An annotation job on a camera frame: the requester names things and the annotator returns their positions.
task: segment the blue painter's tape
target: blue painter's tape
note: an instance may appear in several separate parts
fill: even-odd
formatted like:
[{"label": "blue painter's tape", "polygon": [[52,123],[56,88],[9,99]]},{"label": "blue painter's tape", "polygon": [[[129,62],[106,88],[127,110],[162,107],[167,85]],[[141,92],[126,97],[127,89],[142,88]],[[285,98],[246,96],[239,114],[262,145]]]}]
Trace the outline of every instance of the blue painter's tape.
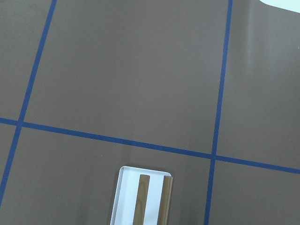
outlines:
[{"label": "blue painter's tape", "polygon": [[235,163],[235,164],[241,164],[241,165],[260,167],[260,168],[270,169],[270,170],[283,171],[283,172],[287,172],[287,173],[300,174],[300,169],[284,167],[284,166],[278,166],[278,165],[271,165],[271,164],[266,164],[266,163],[258,163],[258,162],[243,160],[243,159],[237,159],[237,158],[216,156],[216,160],[223,161],[223,162],[228,162],[228,163]]},{"label": "blue painter's tape", "polygon": [[80,131],[75,131],[75,130],[68,130],[68,129],[62,129],[62,128],[57,128],[57,127],[49,127],[49,126],[44,126],[44,125],[39,125],[39,124],[34,124],[34,123],[25,122],[23,124],[23,127],[36,129],[36,130],[44,130],[44,131],[54,132],[54,133],[59,133],[59,134],[101,140],[101,141],[105,141],[105,142],[131,145],[131,146],[136,146],[136,147],[140,147],[140,148],[147,148],[147,149],[177,153],[177,154],[182,154],[182,155],[186,155],[186,156],[194,156],[194,157],[208,158],[208,159],[210,159],[210,157],[211,157],[210,154],[197,152],[197,151],[189,151],[189,150],[171,148],[171,147],[166,147],[166,146],[161,146],[161,145],[156,145],[156,144],[136,142],[136,141],[126,140],[126,139],[121,139],[121,138],[116,138],[116,137],[90,134],[90,133],[85,133],[85,132],[80,132]]},{"label": "blue painter's tape", "polygon": [[7,125],[15,125],[15,126],[18,125],[18,121],[5,119],[5,118],[0,118],[0,123],[7,124]]},{"label": "blue painter's tape", "polygon": [[12,163],[13,163],[13,160],[14,160],[14,156],[15,156],[15,150],[17,148],[17,144],[18,144],[18,141],[19,141],[22,125],[23,125],[23,122],[24,122],[24,118],[25,118],[26,111],[27,111],[27,108],[28,108],[30,96],[31,96],[31,93],[32,93],[33,84],[34,84],[36,74],[37,74],[37,71],[38,71],[39,62],[41,60],[43,48],[45,46],[45,42],[46,42],[47,34],[48,34],[48,31],[49,31],[50,23],[51,23],[52,16],[53,16],[53,13],[54,13],[54,10],[55,10],[55,5],[56,5],[56,0],[52,0],[50,8],[49,8],[48,16],[47,16],[47,19],[46,19],[46,22],[45,22],[44,30],[43,30],[43,33],[42,33],[42,37],[41,37],[39,45],[38,45],[37,54],[36,54],[36,57],[34,59],[30,79],[29,79],[29,82],[28,82],[28,86],[27,86],[26,93],[25,93],[25,96],[24,96],[22,108],[21,108],[21,111],[20,111],[19,120],[16,123],[17,127],[15,129],[14,138],[13,138],[10,150],[9,150],[7,162],[6,162],[6,165],[5,165],[5,169],[4,169],[4,173],[3,173],[2,180],[1,180],[1,185],[0,185],[0,207],[2,205],[2,200],[3,200],[6,184],[7,184],[7,181],[8,181],[10,169],[11,169],[11,166],[12,166]]},{"label": "blue painter's tape", "polygon": [[217,154],[219,127],[220,127],[220,120],[221,120],[221,110],[222,110],[222,101],[223,101],[223,92],[224,92],[224,83],[225,83],[225,74],[226,74],[226,65],[227,65],[227,53],[228,53],[228,44],[229,44],[232,7],[233,7],[233,0],[229,0],[228,9],[227,9],[224,46],[223,46],[220,86],[219,86],[219,94],[217,99],[216,121],[215,121],[214,137],[213,137],[212,150],[211,150],[212,157],[210,161],[210,173],[209,173],[208,186],[207,186],[204,225],[208,225],[210,220],[210,205],[211,205],[211,196],[213,190],[213,181],[214,181],[215,163],[216,163],[215,156]]}]

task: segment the white tray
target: white tray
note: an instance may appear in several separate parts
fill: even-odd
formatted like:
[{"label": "white tray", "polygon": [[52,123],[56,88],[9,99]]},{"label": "white tray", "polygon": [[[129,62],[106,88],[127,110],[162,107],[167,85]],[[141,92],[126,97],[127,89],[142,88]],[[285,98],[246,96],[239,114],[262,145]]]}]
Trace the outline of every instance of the white tray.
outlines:
[{"label": "white tray", "polygon": [[157,225],[164,176],[170,173],[130,166],[120,169],[110,225],[132,225],[141,174],[150,176],[144,225]]}]

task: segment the wooden stick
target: wooden stick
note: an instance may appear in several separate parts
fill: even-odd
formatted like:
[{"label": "wooden stick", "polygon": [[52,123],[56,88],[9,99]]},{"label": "wooden stick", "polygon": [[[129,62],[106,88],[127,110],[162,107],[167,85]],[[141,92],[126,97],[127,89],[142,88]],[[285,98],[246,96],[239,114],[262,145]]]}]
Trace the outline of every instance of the wooden stick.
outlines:
[{"label": "wooden stick", "polygon": [[135,216],[133,219],[133,225],[143,225],[146,202],[148,195],[150,176],[140,175],[139,188],[137,190],[137,197],[135,203]]},{"label": "wooden stick", "polygon": [[163,189],[161,192],[160,206],[157,225],[166,225],[168,220],[169,205],[171,199],[173,177],[164,176]]}]

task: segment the wooden strip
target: wooden strip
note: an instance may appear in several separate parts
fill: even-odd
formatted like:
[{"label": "wooden strip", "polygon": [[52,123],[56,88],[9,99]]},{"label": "wooden strip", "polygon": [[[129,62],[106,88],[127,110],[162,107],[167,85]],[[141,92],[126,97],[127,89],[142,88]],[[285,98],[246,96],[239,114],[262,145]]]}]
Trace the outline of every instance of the wooden strip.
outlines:
[{"label": "wooden strip", "polygon": [[146,202],[148,195],[150,176],[140,175],[139,188],[137,190],[137,197],[135,203],[135,216],[133,219],[133,225],[143,225]]},{"label": "wooden strip", "polygon": [[161,192],[157,225],[166,225],[168,220],[173,177],[164,176],[163,190]]}]

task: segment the blue tape line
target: blue tape line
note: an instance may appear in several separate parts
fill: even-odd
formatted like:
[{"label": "blue tape line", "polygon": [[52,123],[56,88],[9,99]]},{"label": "blue tape line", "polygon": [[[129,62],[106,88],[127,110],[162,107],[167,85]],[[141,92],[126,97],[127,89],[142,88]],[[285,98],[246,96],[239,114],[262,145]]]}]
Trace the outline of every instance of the blue tape line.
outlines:
[{"label": "blue tape line", "polygon": [[32,93],[33,84],[34,84],[34,81],[35,81],[35,78],[36,78],[36,75],[37,75],[39,62],[40,62],[41,57],[42,57],[43,49],[44,49],[44,46],[45,46],[47,34],[48,34],[48,31],[49,31],[49,27],[50,27],[50,23],[51,23],[52,16],[53,16],[53,13],[54,13],[54,10],[55,10],[55,5],[56,5],[56,0],[52,0],[51,6],[50,6],[50,9],[49,9],[49,12],[48,12],[48,16],[47,16],[47,19],[46,19],[46,22],[45,22],[44,30],[43,30],[43,33],[42,33],[42,37],[41,37],[41,40],[40,40],[39,45],[38,45],[37,54],[36,54],[36,57],[34,59],[34,63],[33,63],[33,66],[32,66],[30,79],[28,81],[28,86],[27,86],[27,89],[26,89],[23,105],[22,105],[22,108],[21,108],[20,116],[19,116],[19,121],[24,121],[24,118],[25,118],[25,114],[26,114],[28,104],[29,104],[29,99],[30,99],[31,93]]},{"label": "blue tape line", "polygon": [[3,196],[4,196],[4,192],[5,192],[5,187],[6,187],[6,184],[7,184],[7,181],[8,181],[10,168],[11,168],[11,165],[12,165],[13,160],[14,160],[15,150],[16,150],[16,147],[17,147],[17,144],[18,144],[18,141],[19,141],[19,136],[20,136],[20,133],[21,133],[21,129],[22,129],[21,126],[17,126],[15,128],[14,138],[13,138],[13,141],[12,141],[11,146],[10,146],[7,162],[6,162],[4,173],[3,173],[3,176],[2,176],[1,185],[0,185],[0,208],[1,208],[2,200],[3,200]]},{"label": "blue tape line", "polygon": [[[48,31],[49,31],[50,23],[51,23],[52,16],[53,16],[53,13],[54,13],[54,10],[55,10],[55,5],[56,5],[56,0],[52,0],[50,8],[49,8],[48,16],[47,16],[47,19],[46,19],[46,22],[45,22],[45,26],[44,26],[44,29],[43,29],[42,37],[41,37],[39,45],[38,45],[37,54],[36,54],[36,57],[34,59],[32,71],[31,71],[31,74],[30,74],[30,79],[29,79],[29,82],[28,82],[28,86],[27,86],[27,89],[26,89],[26,93],[25,93],[25,96],[24,96],[22,108],[21,108],[20,115],[19,115],[19,120],[16,123],[17,127],[15,129],[14,138],[13,138],[10,150],[9,150],[7,162],[6,162],[6,165],[5,165],[5,169],[4,169],[4,173],[3,173],[2,180],[1,180],[1,185],[0,185],[0,208],[1,208],[1,205],[2,205],[2,200],[3,200],[5,188],[6,188],[6,185],[7,185],[10,169],[11,169],[11,166],[12,166],[12,163],[13,163],[13,160],[14,160],[14,156],[15,156],[15,150],[16,150],[16,147],[18,145],[22,125],[23,125],[23,122],[24,122],[25,114],[26,114],[28,104],[29,104],[29,100],[30,100],[30,96],[31,96],[31,93],[32,93],[33,84],[34,84],[36,74],[37,74],[37,71],[38,71],[39,62],[41,60],[43,48],[45,46],[45,42],[46,42],[47,34],[48,34]],[[3,120],[3,121],[4,122],[12,122],[11,120]]]},{"label": "blue tape line", "polygon": [[131,141],[131,140],[127,140],[127,139],[121,139],[121,138],[109,137],[109,136],[97,135],[97,134],[90,134],[90,133],[85,133],[85,132],[80,132],[80,131],[57,128],[57,127],[49,127],[49,126],[44,126],[44,125],[39,125],[39,124],[34,124],[34,123],[25,122],[23,124],[23,126],[26,128],[31,128],[31,129],[36,129],[36,130],[44,130],[44,131],[54,132],[54,133],[59,133],[59,134],[64,134],[64,135],[84,137],[84,138],[105,141],[105,142],[112,142],[112,143],[136,146],[136,147],[140,147],[140,148],[147,148],[147,149],[177,153],[177,154],[182,154],[182,155],[186,155],[186,156],[194,156],[194,157],[208,158],[208,159],[210,159],[210,157],[211,157],[210,154],[202,153],[202,152],[171,148],[171,147],[166,147],[166,146],[161,146],[161,145],[156,145],[156,144],[149,144],[149,143],[144,143],[144,142],[136,142],[136,141]]},{"label": "blue tape line", "polygon": [[258,163],[258,162],[243,160],[243,159],[237,159],[237,158],[216,156],[216,160],[223,161],[223,162],[228,162],[228,163],[235,163],[235,164],[241,164],[241,165],[260,167],[260,168],[270,169],[270,170],[283,171],[283,172],[287,172],[287,173],[300,174],[300,169],[294,169],[294,168],[278,166],[278,165],[271,165],[271,164],[266,164],[266,163]]},{"label": "blue tape line", "polygon": [[5,118],[0,118],[0,123],[7,124],[7,125],[15,125],[15,126],[18,125],[18,121],[5,119]]},{"label": "blue tape line", "polygon": [[[15,125],[18,123],[18,121],[16,121],[16,120],[8,120],[9,122],[6,122],[7,120],[8,119],[0,118],[0,123],[9,124],[9,125]],[[214,158],[215,159],[214,161],[222,161],[222,162],[228,162],[228,163],[233,163],[233,164],[248,165],[248,166],[259,167],[259,168],[264,168],[264,169],[283,171],[283,172],[287,172],[287,173],[300,174],[300,169],[296,169],[296,168],[290,168],[290,167],[284,167],[284,166],[278,166],[278,165],[272,165],[272,164],[266,164],[266,163],[259,163],[259,162],[225,157],[225,156],[218,156],[218,155],[212,156],[211,154],[202,153],[202,152],[171,148],[171,147],[149,144],[149,143],[144,143],[144,142],[136,142],[136,141],[120,139],[120,138],[115,138],[115,137],[109,137],[109,136],[104,136],[104,135],[97,135],[97,134],[63,129],[63,128],[58,128],[58,127],[39,125],[39,124],[35,124],[35,123],[24,122],[24,123],[22,123],[22,127],[30,128],[30,129],[34,129],[34,130],[43,130],[43,131],[58,133],[58,134],[63,134],[63,135],[70,135],[70,136],[77,136],[77,137],[89,138],[89,139],[94,139],[94,140],[100,140],[100,141],[104,141],[104,142],[119,143],[119,144],[131,145],[131,146],[136,146],[136,147],[141,147],[141,148],[172,152],[172,153],[186,155],[186,156],[194,156],[194,157],[207,158],[207,159]]]},{"label": "blue tape line", "polygon": [[216,163],[215,156],[217,154],[219,127],[220,127],[220,120],[221,120],[221,110],[222,110],[222,101],[223,101],[223,92],[224,92],[224,83],[225,83],[225,74],[226,74],[226,65],[227,65],[227,53],[228,53],[228,44],[229,44],[232,7],[233,7],[233,0],[229,0],[228,1],[228,10],[227,10],[224,46],[223,46],[223,58],[222,58],[220,86],[219,86],[219,94],[218,94],[218,99],[217,99],[216,121],[215,121],[214,137],[213,137],[212,150],[211,150],[212,156],[211,156],[211,161],[210,161],[210,173],[209,173],[208,186],[207,186],[204,225],[208,225],[209,220],[210,220],[211,196],[212,196],[212,190],[213,190],[213,181],[214,181],[215,163]]}]

